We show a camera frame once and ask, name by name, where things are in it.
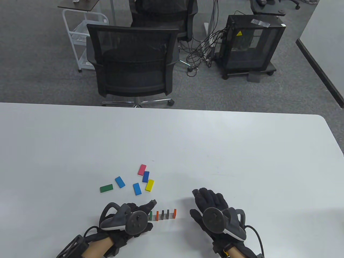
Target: black box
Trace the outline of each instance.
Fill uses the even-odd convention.
[[[285,28],[277,16],[229,15],[217,62],[226,73],[264,71]]]

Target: blue block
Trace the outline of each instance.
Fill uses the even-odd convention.
[[[115,178],[115,181],[116,181],[116,183],[118,184],[118,186],[119,186],[119,188],[123,188],[123,187],[125,187],[125,183],[123,182],[123,180],[122,180],[122,178],[119,176],[119,177],[117,177],[117,178]]]
[[[145,171],[143,174],[142,182],[148,183],[149,171]]]
[[[134,187],[135,195],[142,194],[139,183],[133,184],[133,187]]]

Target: small standing block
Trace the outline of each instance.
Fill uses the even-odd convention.
[[[149,178],[149,171],[145,171],[145,172],[143,173],[142,182],[148,183],[148,178]]]
[[[119,177],[117,177],[117,178],[115,178],[115,181],[116,181],[116,183],[118,184],[118,186],[119,186],[119,188],[123,188],[123,187],[125,187],[125,183],[123,182],[123,180],[122,180],[122,178],[119,176]]]
[[[147,166],[142,164],[140,169],[139,169],[138,175],[143,175],[146,168],[147,168]]]
[[[100,192],[103,193],[103,192],[107,192],[107,191],[110,191],[110,190],[113,190],[114,187],[112,186],[112,184],[108,184],[108,185],[104,185],[100,188]]]
[[[139,183],[133,184],[132,186],[134,187],[135,195],[142,194]]]
[[[151,192],[153,189],[153,185],[154,185],[154,180],[151,180],[151,179],[148,180],[148,184],[146,186],[146,191]]]

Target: white metal cart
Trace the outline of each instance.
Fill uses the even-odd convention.
[[[66,16],[65,16],[67,11],[69,11],[69,12],[81,12],[84,14],[84,20],[73,30],[70,30],[68,27],[68,24],[67,24],[67,20],[66,20]],[[89,20],[87,17],[87,14],[97,15],[98,21]],[[78,64],[79,73],[82,72],[82,68],[94,70],[93,65],[87,61],[86,49],[82,53],[81,57],[78,58],[78,55],[76,54],[76,51],[75,51],[75,45],[86,46],[86,37],[89,37],[87,24],[109,25],[109,19],[104,14],[101,13],[100,3],[97,4],[97,12],[81,11],[81,10],[74,10],[74,9],[64,9],[62,11],[62,16],[63,16],[63,21],[64,21],[66,29],[67,29],[69,40],[71,41],[71,44],[72,44],[74,56],[75,56],[76,62]]]

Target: pink block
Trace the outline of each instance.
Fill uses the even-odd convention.
[[[147,167],[146,165],[141,165],[138,174],[139,175],[143,175],[145,170],[146,170],[146,167]]]

